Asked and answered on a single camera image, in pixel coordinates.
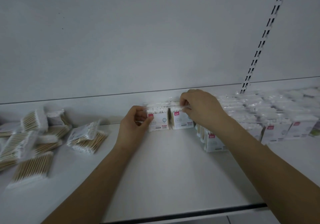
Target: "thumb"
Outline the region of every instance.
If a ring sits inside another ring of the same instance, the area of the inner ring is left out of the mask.
[[[183,108],[182,112],[186,113],[192,119],[192,109],[191,108]]]
[[[153,117],[148,117],[148,118],[142,123],[142,125],[140,126],[140,128],[142,128],[143,130],[146,131],[152,121],[153,121]]]

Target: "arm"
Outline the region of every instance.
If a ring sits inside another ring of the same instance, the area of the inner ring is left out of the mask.
[[[133,106],[121,121],[117,142],[111,152],[42,224],[100,223],[126,165],[152,120],[153,117],[147,118],[143,107]]]
[[[320,188],[315,183],[252,137],[223,111],[211,94],[189,90],[180,98],[181,105],[187,103],[191,109],[184,111],[229,148],[279,222],[319,222]]]

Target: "shelf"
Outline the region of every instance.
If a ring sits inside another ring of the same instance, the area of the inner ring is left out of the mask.
[[[5,190],[0,197],[3,222],[40,223],[46,218],[112,149],[119,124],[101,129],[110,135],[94,156],[63,145],[54,157],[48,180]],[[285,141],[270,148],[320,185],[318,140]],[[13,171],[1,175],[0,188],[6,186]],[[157,131],[146,135],[132,158],[102,222],[230,210],[259,203],[263,200],[229,152],[205,153],[193,128]]]

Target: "hand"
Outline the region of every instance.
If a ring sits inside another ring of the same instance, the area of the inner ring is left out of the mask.
[[[143,110],[144,107],[133,106],[121,120],[115,147],[119,147],[121,150],[125,150],[130,154],[135,152],[149,124],[153,120],[153,117],[148,117]]]
[[[229,116],[221,107],[219,101],[210,93],[202,90],[190,89],[180,97],[180,105],[191,105],[191,108],[184,108],[182,111],[197,124],[215,132]]]

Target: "forearm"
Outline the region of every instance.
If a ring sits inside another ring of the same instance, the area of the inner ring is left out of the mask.
[[[43,224],[100,223],[130,157],[130,152],[114,147]]]
[[[317,222],[320,188],[262,145],[236,121],[225,118],[216,133],[282,223]]]

